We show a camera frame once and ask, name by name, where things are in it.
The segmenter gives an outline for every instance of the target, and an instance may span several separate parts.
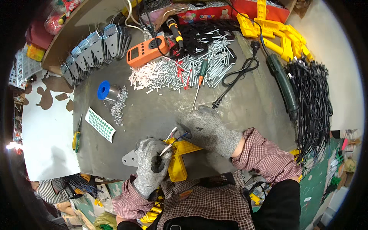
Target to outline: orange power meter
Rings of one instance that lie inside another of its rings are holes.
[[[162,53],[169,52],[169,47],[162,35],[157,36],[156,41]],[[154,38],[152,38],[130,48],[127,53],[127,63],[131,67],[137,68],[160,56],[162,55],[157,49]]]

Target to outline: gloved hand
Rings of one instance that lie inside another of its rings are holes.
[[[138,177],[133,181],[133,186],[144,199],[148,199],[167,174],[171,159],[171,148],[159,157],[166,146],[166,143],[155,138],[148,138],[136,143],[135,154],[137,155]]]
[[[180,135],[184,140],[208,151],[230,158],[242,137],[240,132],[227,129],[214,109],[199,106],[198,110],[177,117]]]

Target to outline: person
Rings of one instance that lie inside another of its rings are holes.
[[[227,129],[216,111],[206,106],[180,115],[177,128],[180,135],[188,133],[186,141],[231,159],[238,169],[259,172],[273,186],[264,203],[252,213],[250,201],[242,193],[240,171],[221,175],[222,183],[163,181],[171,153],[162,159],[160,170],[152,167],[167,145],[148,138],[136,145],[137,174],[123,183],[122,193],[113,199],[118,230],[141,229],[136,219],[153,207],[159,185],[165,196],[163,211],[147,229],[299,229],[301,167],[290,153],[263,138],[255,128],[243,133]]]

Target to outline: white paper sheet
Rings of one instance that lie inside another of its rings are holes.
[[[73,93],[67,93],[68,99],[58,101],[55,96],[62,92],[53,92],[51,108],[43,110],[36,106],[41,100],[37,88],[46,89],[42,82],[46,71],[37,74],[32,83],[32,92],[26,95],[29,104],[23,108],[22,136],[24,159],[31,181],[47,180],[80,173],[77,155],[72,150],[73,111],[67,111],[69,99]]]

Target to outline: gray table surface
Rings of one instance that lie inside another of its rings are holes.
[[[139,31],[132,30],[130,47],[143,41]],[[238,38],[230,47],[237,55],[236,65],[230,70],[239,70],[246,58],[251,57],[250,42]],[[239,80],[221,102],[218,112],[225,126],[243,131],[257,128],[267,139],[274,141],[281,149],[289,151],[295,147],[295,131],[285,112],[284,102],[274,77],[268,71],[265,56],[257,54],[259,67]],[[126,180],[136,172],[136,167],[126,166],[122,157],[130,152],[137,140],[146,137],[166,139],[175,127],[175,116],[189,112],[192,108],[195,88],[190,90],[168,91],[167,88],[146,94],[148,89],[133,90],[128,77],[132,71],[125,59],[114,60],[110,65],[96,69],[74,93],[73,121],[76,129],[80,115],[85,116],[91,107],[117,131],[113,143],[102,137],[84,119],[81,126],[81,147],[77,154],[81,172],[105,178]],[[128,89],[126,107],[123,109],[123,126],[117,126],[104,103],[97,98],[99,84],[108,80],[113,85]],[[212,102],[224,91],[219,84],[216,89],[207,86],[199,91],[196,106],[212,106]],[[202,178],[219,173],[234,171],[231,162],[219,155],[197,151],[183,155],[188,179]]]

